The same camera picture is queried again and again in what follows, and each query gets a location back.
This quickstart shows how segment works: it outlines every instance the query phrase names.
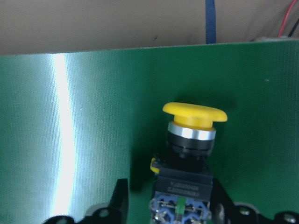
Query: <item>yellow mushroom button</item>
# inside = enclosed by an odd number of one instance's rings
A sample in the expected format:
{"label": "yellow mushroom button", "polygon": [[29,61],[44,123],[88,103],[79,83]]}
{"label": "yellow mushroom button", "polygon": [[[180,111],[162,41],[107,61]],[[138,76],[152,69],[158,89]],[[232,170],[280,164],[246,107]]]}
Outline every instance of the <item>yellow mushroom button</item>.
{"label": "yellow mushroom button", "polygon": [[174,115],[174,124],[197,130],[211,130],[213,122],[228,120],[222,110],[194,104],[171,102],[165,104],[163,111]]}

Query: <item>screw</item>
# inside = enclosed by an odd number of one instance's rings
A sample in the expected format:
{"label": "screw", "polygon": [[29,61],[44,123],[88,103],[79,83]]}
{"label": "screw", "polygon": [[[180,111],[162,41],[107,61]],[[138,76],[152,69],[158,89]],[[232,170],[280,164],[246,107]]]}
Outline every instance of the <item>screw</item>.
{"label": "screw", "polygon": [[100,211],[99,216],[101,218],[105,218],[105,217],[109,216],[109,211],[107,209],[103,209]]}
{"label": "screw", "polygon": [[288,223],[296,223],[296,219],[294,216],[292,216],[291,214],[285,213],[284,215],[284,219],[285,221],[287,221]]}
{"label": "screw", "polygon": [[192,224],[203,224],[202,221],[193,221]]}
{"label": "screw", "polygon": [[250,210],[246,207],[241,207],[240,208],[240,213],[244,216],[248,216],[250,214]]}
{"label": "screw", "polygon": [[156,212],[154,219],[160,221],[161,223],[166,223],[165,216],[167,211],[164,212]]}

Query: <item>green panel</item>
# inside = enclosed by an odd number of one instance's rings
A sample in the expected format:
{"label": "green panel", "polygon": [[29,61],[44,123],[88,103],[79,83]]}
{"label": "green panel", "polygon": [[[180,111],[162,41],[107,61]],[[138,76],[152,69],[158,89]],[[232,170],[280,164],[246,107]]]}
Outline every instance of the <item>green panel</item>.
{"label": "green panel", "polygon": [[0,57],[0,224],[80,220],[125,177],[148,223],[171,101],[227,112],[209,165],[234,201],[299,212],[298,61],[298,41]]}

